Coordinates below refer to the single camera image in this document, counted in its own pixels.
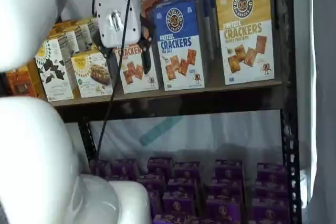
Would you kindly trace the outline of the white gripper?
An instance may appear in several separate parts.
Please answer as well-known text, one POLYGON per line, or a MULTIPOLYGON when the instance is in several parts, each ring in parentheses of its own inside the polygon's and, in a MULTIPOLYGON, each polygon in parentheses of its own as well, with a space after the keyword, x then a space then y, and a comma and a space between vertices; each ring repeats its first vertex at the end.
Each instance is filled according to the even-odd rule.
POLYGON ((93 43, 106 59, 113 56, 113 48, 122 43, 136 44, 141 49, 144 74, 151 70, 150 51, 156 26, 141 14, 140 0, 96 0, 100 33, 94 33, 93 43))

